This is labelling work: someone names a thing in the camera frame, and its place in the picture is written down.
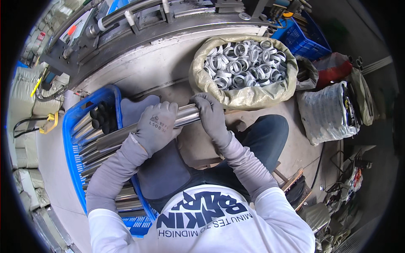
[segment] knee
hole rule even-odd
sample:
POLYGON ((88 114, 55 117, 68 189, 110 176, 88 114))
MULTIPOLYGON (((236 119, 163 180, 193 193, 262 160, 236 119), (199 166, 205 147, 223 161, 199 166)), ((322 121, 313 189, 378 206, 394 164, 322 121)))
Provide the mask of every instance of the knee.
POLYGON ((288 122, 287 120, 277 114, 264 115, 257 119, 256 122, 265 124, 272 132, 278 133, 280 136, 288 136, 288 122))

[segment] yellow handle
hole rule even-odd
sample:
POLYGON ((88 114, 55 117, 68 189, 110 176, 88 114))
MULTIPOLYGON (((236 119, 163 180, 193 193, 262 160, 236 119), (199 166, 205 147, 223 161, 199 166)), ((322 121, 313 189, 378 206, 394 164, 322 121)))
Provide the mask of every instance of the yellow handle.
POLYGON ((38 82, 36 83, 34 90, 31 92, 31 97, 35 94, 36 89, 38 89, 39 84, 41 83, 42 77, 38 80, 38 82))

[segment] yellow clamp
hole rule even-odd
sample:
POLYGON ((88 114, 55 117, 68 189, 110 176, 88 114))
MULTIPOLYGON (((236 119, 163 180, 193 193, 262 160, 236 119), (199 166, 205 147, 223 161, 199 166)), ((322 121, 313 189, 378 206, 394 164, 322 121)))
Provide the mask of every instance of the yellow clamp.
POLYGON ((41 134, 47 134, 58 125, 58 112, 48 114, 47 122, 42 128, 39 128, 41 134))

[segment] pipe stack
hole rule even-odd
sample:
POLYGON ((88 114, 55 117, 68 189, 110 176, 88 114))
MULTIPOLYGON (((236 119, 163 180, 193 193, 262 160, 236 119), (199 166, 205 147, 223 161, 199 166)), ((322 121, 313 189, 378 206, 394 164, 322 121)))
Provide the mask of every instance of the pipe stack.
MULTIPOLYGON (((179 108, 175 128, 191 124, 200 120, 199 110, 195 104, 179 108)), ((101 102, 94 110, 89 111, 72 128, 70 135, 72 143, 79 144, 79 156, 83 164, 81 176, 85 179, 82 185, 86 192, 89 182, 109 157, 116 154, 123 141, 130 132, 136 132, 137 124, 117 130, 117 121, 114 107, 101 102)), ((145 215, 143 207, 130 181, 125 182, 120 194, 115 199, 117 210, 123 217, 145 215)))

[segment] white t-shirt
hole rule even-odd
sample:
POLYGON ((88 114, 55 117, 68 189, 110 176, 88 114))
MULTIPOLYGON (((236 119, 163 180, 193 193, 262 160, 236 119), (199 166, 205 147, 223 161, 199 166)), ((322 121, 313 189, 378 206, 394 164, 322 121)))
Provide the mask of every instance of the white t-shirt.
POLYGON ((113 211, 95 209, 88 219, 95 253, 315 251, 311 228, 278 187, 262 192, 255 210, 228 187, 191 187, 173 196, 137 241, 113 211))

